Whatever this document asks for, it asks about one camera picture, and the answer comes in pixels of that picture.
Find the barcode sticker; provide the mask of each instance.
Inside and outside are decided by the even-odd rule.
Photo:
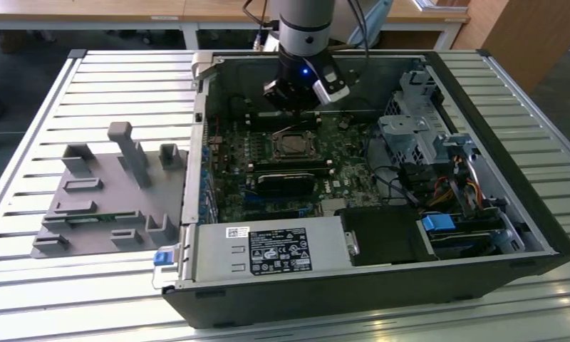
[[[248,237],[248,236],[249,236],[249,227],[228,227],[227,228],[227,238]]]

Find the green circuit board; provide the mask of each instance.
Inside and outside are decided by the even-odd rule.
[[[257,133],[233,123],[211,139],[220,222],[276,219],[283,214],[287,218],[320,217],[327,214],[321,201],[332,199],[341,199],[337,202],[347,207],[381,203],[363,155],[368,124],[349,125],[347,118],[341,113],[323,115],[319,128],[307,131],[292,127],[284,132]],[[283,138],[279,147],[284,154],[304,154],[307,160],[331,160],[332,172],[316,177],[312,195],[265,199],[256,192],[263,173],[251,172],[249,165],[279,163],[277,137]]]

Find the metal grating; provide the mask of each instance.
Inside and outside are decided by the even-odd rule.
[[[196,331],[152,288],[153,252],[30,259],[67,143],[92,141],[93,152],[111,152],[108,124],[129,120],[145,150],[165,142],[188,148],[191,57],[185,51],[91,51],[84,60],[68,60],[24,138],[32,143],[22,144],[0,181],[0,341],[570,338],[570,263],[473,301]],[[443,53],[443,58],[570,234],[569,146],[528,98],[512,93],[516,87],[496,64],[473,52]],[[455,108],[447,110],[464,130]]]

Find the blue latch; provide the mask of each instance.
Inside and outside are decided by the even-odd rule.
[[[173,264],[173,251],[159,251],[155,254],[155,266],[167,266]]]
[[[423,219],[423,225],[428,232],[456,229],[453,218],[448,214],[427,215]]]

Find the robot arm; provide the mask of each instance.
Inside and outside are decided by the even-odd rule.
[[[392,1],[365,0],[360,3],[361,8],[369,9],[368,13],[380,18],[380,30]],[[277,77],[264,87],[264,96],[280,110],[299,113],[349,95],[349,86],[328,51],[328,43],[331,38],[337,38],[360,45],[363,28],[348,1],[280,0],[271,5],[276,6],[273,12],[280,14],[280,63]]]

